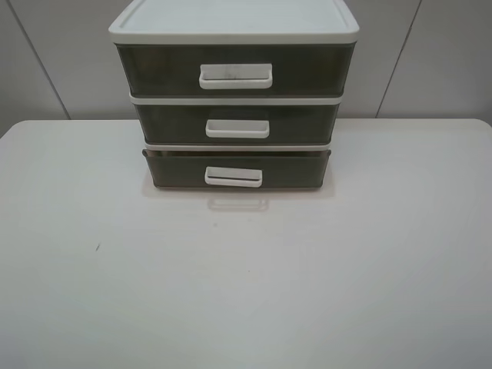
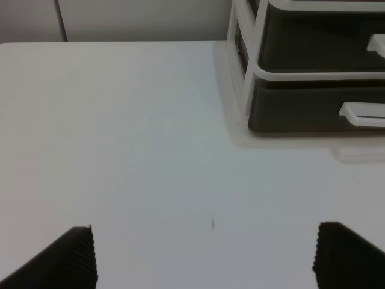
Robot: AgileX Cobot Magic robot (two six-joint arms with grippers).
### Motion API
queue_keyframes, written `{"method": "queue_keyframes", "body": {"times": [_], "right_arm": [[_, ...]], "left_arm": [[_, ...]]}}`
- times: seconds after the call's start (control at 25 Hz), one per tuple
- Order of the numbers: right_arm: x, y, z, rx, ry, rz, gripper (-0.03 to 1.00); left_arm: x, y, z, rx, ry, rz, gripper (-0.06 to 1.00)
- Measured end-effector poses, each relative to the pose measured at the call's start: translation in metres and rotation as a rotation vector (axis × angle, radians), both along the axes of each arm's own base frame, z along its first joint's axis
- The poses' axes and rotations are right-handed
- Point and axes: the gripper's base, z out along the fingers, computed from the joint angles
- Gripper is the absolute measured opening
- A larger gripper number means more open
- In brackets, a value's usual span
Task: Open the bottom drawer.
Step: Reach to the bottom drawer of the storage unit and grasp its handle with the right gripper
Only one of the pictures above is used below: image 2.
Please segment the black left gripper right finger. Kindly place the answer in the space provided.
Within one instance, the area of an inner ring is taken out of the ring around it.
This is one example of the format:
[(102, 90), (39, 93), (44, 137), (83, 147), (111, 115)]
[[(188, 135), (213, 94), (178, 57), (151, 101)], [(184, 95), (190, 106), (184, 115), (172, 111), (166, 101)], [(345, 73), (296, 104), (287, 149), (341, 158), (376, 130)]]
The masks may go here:
[(318, 288), (384, 288), (384, 252), (339, 222), (319, 225), (312, 269)]

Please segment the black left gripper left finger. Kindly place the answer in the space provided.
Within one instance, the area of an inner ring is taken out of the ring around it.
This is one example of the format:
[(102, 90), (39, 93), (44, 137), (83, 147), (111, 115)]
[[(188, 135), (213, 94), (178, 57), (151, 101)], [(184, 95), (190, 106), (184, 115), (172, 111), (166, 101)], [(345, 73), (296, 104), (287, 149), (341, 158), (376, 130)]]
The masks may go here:
[(1, 281), (1, 288), (96, 288), (98, 272), (91, 226), (70, 228)]

